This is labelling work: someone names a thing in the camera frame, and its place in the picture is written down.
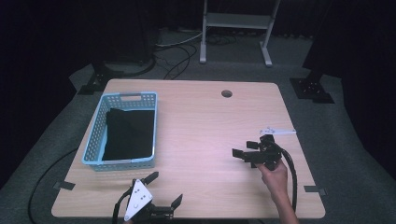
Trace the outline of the person's right hand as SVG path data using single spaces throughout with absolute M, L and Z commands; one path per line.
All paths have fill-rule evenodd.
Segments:
M 282 161 L 279 161 L 276 168 L 271 171 L 264 164 L 257 164 L 257 168 L 262 173 L 262 182 L 269 189 L 274 202 L 288 199 L 288 171 Z

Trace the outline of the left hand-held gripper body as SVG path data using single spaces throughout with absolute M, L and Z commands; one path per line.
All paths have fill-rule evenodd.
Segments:
M 147 178 L 136 179 L 131 189 L 129 201 L 123 220 L 138 222 L 150 222 L 154 219 L 169 219 L 173 217 L 174 208 L 172 206 L 156 206 L 153 196 L 149 192 L 147 185 L 150 180 Z

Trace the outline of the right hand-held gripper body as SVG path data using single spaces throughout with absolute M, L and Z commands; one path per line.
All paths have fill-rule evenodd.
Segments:
M 275 136 L 280 134 L 292 134 L 296 133 L 295 130 L 284 130 L 278 128 L 267 127 L 260 130 L 260 141 L 261 144 L 259 149 L 256 149 L 260 156 L 257 160 L 253 160 L 251 164 L 262 163 L 269 170 L 273 171 L 276 168 L 277 162 L 284 157 L 289 168 L 294 170 L 294 162 L 289 152 L 280 147 L 276 141 Z

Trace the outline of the black cloth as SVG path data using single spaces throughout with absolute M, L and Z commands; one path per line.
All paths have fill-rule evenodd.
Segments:
M 111 108 L 106 113 L 103 161 L 146 159 L 153 155 L 154 110 Z

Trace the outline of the black tape strip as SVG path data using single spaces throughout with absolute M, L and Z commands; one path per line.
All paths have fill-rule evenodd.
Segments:
M 74 183 L 67 182 L 67 181 L 57 181 L 54 185 L 54 189 L 67 189 L 72 190 L 75 187 Z
M 327 195 L 326 189 L 319 188 L 318 186 L 304 186 L 304 191 L 305 192 L 315 192 L 319 196 Z

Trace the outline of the light blue plastic basket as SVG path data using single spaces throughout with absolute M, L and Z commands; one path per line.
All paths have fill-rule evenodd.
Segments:
M 105 93 L 101 96 L 94 112 L 93 124 L 81 161 L 96 172 L 150 169 L 155 166 L 155 145 L 157 131 L 157 93 L 155 91 Z M 153 155 L 146 159 L 103 161 L 107 140 L 106 113 L 111 109 L 154 110 Z

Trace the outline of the black stand base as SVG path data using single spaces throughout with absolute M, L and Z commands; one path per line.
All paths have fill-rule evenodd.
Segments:
M 122 71 L 108 68 L 104 62 L 92 62 L 92 67 L 92 76 L 90 77 L 88 83 L 80 88 L 78 94 L 91 95 L 96 91 L 103 91 L 110 79 L 120 78 L 124 75 Z
M 333 98 L 320 84 L 322 76 L 322 73 L 311 70 L 305 78 L 291 78 L 290 83 L 297 98 L 311 100 L 316 104 L 333 104 Z

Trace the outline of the white metal stand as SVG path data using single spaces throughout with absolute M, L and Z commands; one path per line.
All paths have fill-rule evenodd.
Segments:
M 265 36 L 263 41 L 260 42 L 260 48 L 265 65 L 267 67 L 272 67 L 273 63 L 268 51 L 268 43 L 273 31 L 280 3 L 281 0 L 275 0 L 272 13 L 270 15 L 246 15 L 208 12 L 208 0 L 204 0 L 199 63 L 206 63 L 206 32 L 209 28 L 240 28 L 265 30 Z

